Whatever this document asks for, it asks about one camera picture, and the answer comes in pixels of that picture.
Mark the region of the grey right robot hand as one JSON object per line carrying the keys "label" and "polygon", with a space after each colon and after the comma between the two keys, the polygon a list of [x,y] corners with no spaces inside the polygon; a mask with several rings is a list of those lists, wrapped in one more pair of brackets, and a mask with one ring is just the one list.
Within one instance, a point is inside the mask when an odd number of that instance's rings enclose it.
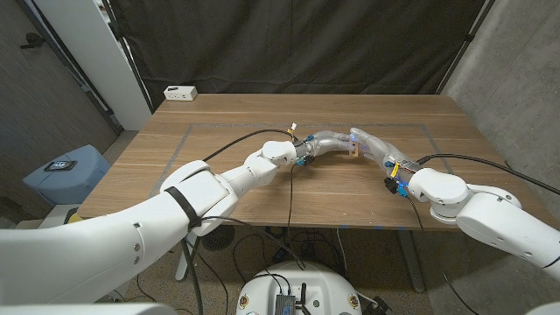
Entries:
{"label": "grey right robot hand", "polygon": [[351,138],[361,144],[364,156],[375,161],[391,178],[408,181],[422,166],[399,151],[393,144],[358,128],[350,129]]}

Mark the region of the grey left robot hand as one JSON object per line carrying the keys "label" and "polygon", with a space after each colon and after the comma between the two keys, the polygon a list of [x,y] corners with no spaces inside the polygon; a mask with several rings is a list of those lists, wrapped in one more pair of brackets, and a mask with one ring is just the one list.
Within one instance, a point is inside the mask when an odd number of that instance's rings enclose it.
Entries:
{"label": "grey left robot hand", "polygon": [[316,157],[331,151],[351,151],[351,137],[347,134],[323,130],[309,135],[302,142],[296,142],[296,165],[309,165]]}

